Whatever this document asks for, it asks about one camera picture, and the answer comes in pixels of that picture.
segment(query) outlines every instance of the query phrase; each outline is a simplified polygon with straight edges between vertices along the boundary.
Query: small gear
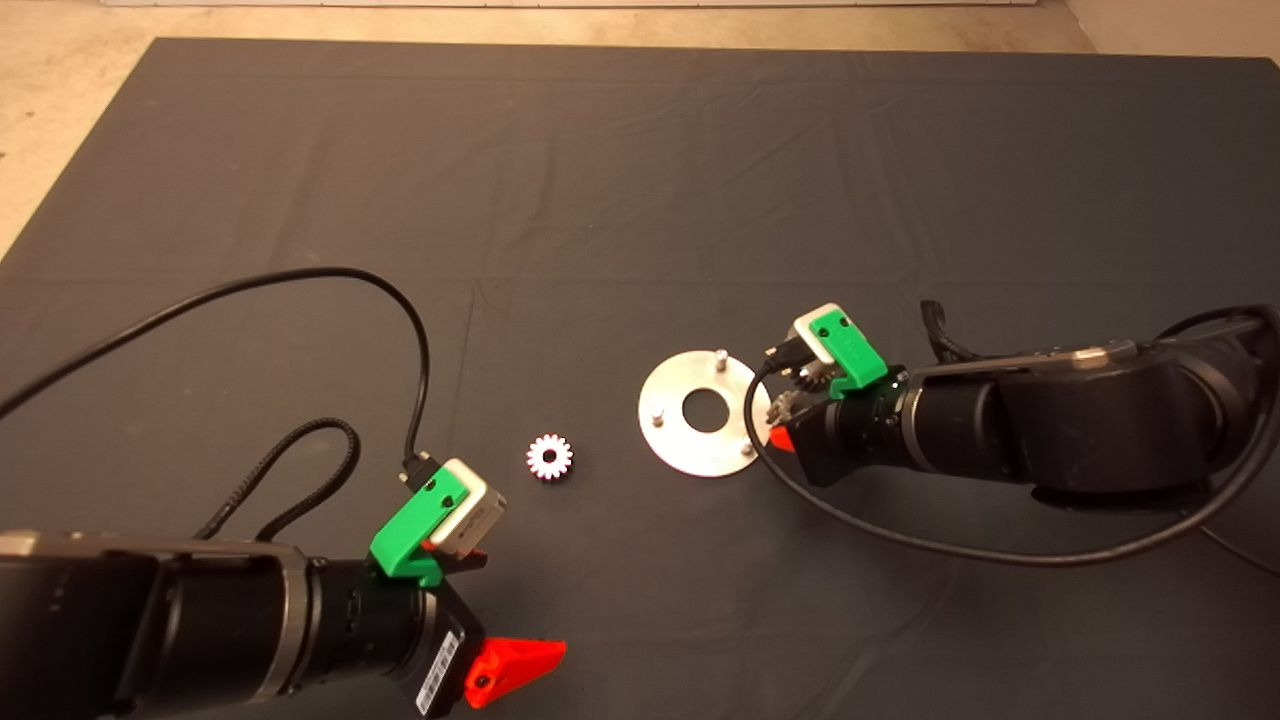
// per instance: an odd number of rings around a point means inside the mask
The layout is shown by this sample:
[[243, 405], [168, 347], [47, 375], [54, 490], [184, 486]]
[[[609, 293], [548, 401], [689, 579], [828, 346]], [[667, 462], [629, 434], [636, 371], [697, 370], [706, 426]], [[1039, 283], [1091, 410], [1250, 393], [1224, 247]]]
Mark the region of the small gear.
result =
[[805, 393], [797, 389], [783, 391], [782, 395], [773, 398], [773, 404], [769, 405], [769, 411], [764, 419], [771, 425], [785, 425], [808, 406], [809, 397]]
[[558, 480], [573, 466], [568, 441], [545, 434], [529, 445], [529, 471], [544, 483]]

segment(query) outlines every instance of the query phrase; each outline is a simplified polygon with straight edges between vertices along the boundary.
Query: green 3d-printed bracket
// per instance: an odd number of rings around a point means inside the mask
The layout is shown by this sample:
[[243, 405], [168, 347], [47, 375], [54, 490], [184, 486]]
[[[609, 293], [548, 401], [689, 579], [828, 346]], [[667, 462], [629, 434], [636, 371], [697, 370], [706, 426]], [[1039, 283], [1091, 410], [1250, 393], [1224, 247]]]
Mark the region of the green 3d-printed bracket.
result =
[[444, 571], [422, 542], [466, 496], [462, 480], [444, 468], [436, 470], [369, 543], [383, 573], [390, 578], [417, 578], [424, 588], [440, 584]]
[[817, 318], [809, 323], [809, 331], [845, 372], [844, 377], [831, 382], [832, 398], [840, 400], [888, 374], [884, 359], [842, 311], [832, 310]]

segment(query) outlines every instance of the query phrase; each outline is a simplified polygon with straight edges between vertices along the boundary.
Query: round metal plate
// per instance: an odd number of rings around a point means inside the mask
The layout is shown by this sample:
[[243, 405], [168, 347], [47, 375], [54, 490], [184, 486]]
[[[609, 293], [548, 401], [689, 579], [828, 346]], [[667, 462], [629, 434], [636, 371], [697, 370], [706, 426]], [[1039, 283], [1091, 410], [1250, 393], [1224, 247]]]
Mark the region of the round metal plate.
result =
[[[723, 369], [717, 370], [717, 363]], [[719, 478], [746, 468], [755, 460], [746, 438], [742, 401], [755, 373], [724, 351], [691, 350], [663, 360], [640, 388], [640, 432], [664, 462], [681, 473]], [[721, 429], [704, 433], [685, 419], [689, 393], [709, 389], [728, 405], [728, 420]], [[751, 400], [751, 420], [768, 442], [769, 393], [762, 384]]]

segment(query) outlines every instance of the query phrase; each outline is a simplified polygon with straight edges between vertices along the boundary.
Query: barcode label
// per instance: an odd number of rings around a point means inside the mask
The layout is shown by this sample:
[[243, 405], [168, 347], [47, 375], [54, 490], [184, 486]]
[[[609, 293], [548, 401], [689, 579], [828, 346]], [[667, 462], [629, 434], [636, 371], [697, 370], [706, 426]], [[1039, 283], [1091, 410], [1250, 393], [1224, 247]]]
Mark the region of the barcode label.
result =
[[435, 661], [431, 662], [431, 671], [422, 680], [422, 689], [417, 691], [417, 711], [424, 717], [431, 710], [435, 693], [440, 689], [440, 684], [444, 683], [444, 675], [448, 674], [449, 665], [453, 664], [453, 656], [458, 652], [458, 646], [461, 644], [461, 635], [454, 635], [452, 632], [444, 634], [444, 642], [440, 643], [440, 650], [435, 653]]

